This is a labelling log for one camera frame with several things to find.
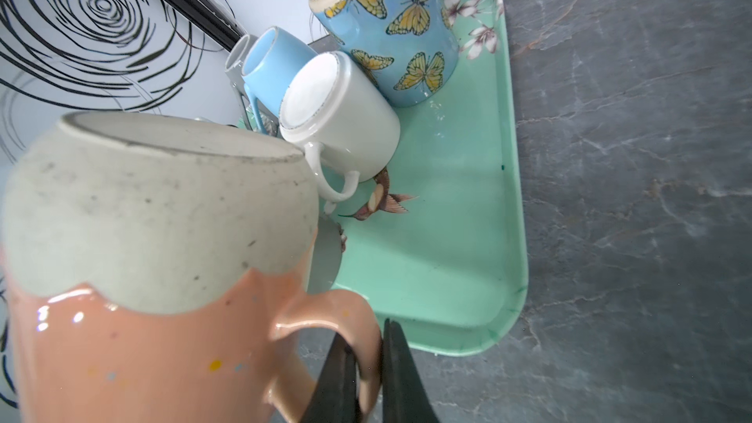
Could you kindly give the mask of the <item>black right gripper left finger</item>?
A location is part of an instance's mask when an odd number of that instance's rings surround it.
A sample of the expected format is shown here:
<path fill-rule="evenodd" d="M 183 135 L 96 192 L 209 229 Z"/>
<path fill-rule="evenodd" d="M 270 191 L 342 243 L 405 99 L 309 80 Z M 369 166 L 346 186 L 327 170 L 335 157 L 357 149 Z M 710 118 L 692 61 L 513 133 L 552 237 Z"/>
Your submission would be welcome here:
<path fill-rule="evenodd" d="M 336 334 L 301 423 L 360 422 L 358 368 L 352 348 Z"/>

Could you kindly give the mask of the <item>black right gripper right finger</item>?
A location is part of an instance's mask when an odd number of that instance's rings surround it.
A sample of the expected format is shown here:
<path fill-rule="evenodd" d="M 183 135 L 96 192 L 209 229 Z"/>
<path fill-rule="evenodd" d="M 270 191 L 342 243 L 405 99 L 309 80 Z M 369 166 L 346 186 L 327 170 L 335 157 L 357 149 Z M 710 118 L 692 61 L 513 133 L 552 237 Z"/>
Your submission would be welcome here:
<path fill-rule="evenodd" d="M 384 324 L 382 383 L 384 422 L 440 422 L 423 387 L 403 327 L 392 319 Z"/>

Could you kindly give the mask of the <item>peach mug grey base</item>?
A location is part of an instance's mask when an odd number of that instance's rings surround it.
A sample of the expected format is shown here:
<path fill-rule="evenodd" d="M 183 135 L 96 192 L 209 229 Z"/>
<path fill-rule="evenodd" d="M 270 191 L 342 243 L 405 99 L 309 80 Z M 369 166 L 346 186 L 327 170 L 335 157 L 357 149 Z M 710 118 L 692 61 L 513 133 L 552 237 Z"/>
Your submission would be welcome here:
<path fill-rule="evenodd" d="M 195 119 L 63 115 L 14 166 L 1 264 L 25 422 L 298 422 L 305 328 L 335 331 L 381 387 L 360 295 L 307 291 L 316 180 L 301 149 Z"/>

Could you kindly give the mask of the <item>white mug red inside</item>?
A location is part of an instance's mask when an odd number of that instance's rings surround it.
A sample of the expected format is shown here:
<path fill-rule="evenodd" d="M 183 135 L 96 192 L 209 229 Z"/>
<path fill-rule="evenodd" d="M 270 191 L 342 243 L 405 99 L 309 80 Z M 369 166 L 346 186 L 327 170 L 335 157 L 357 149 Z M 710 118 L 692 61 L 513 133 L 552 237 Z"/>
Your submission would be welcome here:
<path fill-rule="evenodd" d="M 388 166 L 401 124 L 375 85 L 344 52 L 311 59 L 282 99 L 283 138 L 304 151 L 319 196 L 332 204 L 352 198 L 358 184 Z"/>

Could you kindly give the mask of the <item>light blue mug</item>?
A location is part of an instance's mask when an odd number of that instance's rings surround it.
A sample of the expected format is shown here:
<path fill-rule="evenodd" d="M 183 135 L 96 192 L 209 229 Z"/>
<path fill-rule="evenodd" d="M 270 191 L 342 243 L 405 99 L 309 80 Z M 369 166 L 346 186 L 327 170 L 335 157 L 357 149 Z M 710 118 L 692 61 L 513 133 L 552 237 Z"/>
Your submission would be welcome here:
<path fill-rule="evenodd" d="M 309 45 L 281 27 L 271 27 L 250 49 L 241 76 L 258 132 L 270 135 L 264 126 L 260 104 L 276 118 L 286 90 L 297 73 L 317 56 Z"/>

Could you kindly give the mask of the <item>blue butterfly mug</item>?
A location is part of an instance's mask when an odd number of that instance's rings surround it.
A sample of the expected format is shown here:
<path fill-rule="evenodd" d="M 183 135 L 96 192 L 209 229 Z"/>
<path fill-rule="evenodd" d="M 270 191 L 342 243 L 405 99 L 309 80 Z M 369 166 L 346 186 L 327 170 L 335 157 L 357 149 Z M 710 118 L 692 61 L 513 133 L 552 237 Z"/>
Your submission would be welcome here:
<path fill-rule="evenodd" d="M 309 7 L 395 107 L 427 100 L 456 68 L 444 0 L 309 0 Z"/>

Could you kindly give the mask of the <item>mint green floral tray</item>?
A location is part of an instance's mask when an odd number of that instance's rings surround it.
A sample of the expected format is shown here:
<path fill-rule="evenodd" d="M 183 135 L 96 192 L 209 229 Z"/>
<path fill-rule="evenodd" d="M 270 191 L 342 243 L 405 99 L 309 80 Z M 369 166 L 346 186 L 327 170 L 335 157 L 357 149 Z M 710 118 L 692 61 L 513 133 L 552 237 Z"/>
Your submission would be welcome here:
<path fill-rule="evenodd" d="M 414 349 L 472 356 L 517 321 L 528 257 L 505 3 L 446 5 L 461 54 L 442 90 L 399 110 L 396 211 L 356 219 L 375 187 L 365 182 L 321 217 L 309 291 L 356 292 Z"/>

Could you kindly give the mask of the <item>grey tall cup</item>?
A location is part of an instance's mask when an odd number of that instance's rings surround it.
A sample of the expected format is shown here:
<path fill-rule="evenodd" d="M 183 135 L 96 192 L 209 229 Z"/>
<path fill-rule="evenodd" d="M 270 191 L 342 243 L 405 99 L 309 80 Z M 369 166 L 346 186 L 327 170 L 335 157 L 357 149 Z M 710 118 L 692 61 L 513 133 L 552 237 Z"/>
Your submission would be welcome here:
<path fill-rule="evenodd" d="M 253 48 L 258 37 L 252 34 L 243 35 L 230 50 L 224 64 L 224 73 L 232 87 L 241 95 L 245 93 L 242 68 L 250 50 Z"/>

